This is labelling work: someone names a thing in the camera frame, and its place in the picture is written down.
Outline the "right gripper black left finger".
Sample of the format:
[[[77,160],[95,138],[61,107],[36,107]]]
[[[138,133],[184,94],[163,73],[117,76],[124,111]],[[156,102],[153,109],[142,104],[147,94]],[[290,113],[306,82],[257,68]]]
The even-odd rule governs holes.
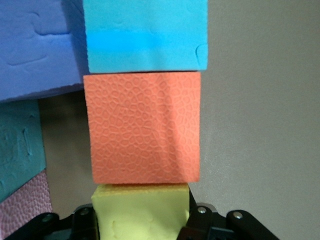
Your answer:
[[[85,204],[64,219],[41,213],[4,240],[100,240],[100,233],[93,205]]]

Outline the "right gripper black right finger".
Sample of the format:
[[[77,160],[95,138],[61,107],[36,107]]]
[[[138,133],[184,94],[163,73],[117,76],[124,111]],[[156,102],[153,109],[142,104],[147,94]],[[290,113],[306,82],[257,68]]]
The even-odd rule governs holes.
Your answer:
[[[189,218],[177,240],[277,240],[251,213],[232,210],[224,217],[207,203],[197,203],[189,194]]]

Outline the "yellow foam cube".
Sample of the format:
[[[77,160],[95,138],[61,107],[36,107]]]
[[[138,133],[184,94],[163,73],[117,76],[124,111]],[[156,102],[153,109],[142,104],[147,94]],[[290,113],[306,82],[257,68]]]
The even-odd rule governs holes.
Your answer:
[[[99,185],[91,197],[100,240],[177,240],[190,210],[188,184]]]

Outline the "cyan foam cube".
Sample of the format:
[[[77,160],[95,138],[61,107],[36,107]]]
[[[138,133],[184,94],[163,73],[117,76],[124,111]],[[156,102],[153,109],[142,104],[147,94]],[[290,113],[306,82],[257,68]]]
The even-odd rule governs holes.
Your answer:
[[[208,0],[83,0],[93,74],[204,71]]]
[[[45,168],[38,101],[0,103],[0,203]]]

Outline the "orange foam cube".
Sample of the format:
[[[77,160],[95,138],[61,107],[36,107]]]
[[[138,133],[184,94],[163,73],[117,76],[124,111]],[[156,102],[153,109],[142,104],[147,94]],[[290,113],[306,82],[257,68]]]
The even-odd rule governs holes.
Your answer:
[[[95,183],[199,180],[199,72],[91,74],[83,83]]]

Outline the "purple foam cube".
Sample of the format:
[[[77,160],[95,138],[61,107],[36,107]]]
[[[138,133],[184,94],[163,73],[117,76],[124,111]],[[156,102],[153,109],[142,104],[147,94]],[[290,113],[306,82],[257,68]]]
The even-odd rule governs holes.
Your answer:
[[[0,103],[83,88],[83,0],[0,0]]]

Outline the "pink foam cube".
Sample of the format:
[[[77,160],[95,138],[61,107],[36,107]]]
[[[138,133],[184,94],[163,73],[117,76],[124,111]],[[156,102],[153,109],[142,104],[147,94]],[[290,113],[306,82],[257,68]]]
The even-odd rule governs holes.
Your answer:
[[[43,170],[0,203],[0,240],[34,217],[51,211],[47,172]]]

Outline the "brown table cover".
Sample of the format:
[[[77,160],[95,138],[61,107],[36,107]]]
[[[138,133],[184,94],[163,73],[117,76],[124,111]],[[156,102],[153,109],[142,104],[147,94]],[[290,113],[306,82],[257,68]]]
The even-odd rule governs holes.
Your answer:
[[[208,0],[199,203],[320,240],[320,0]]]

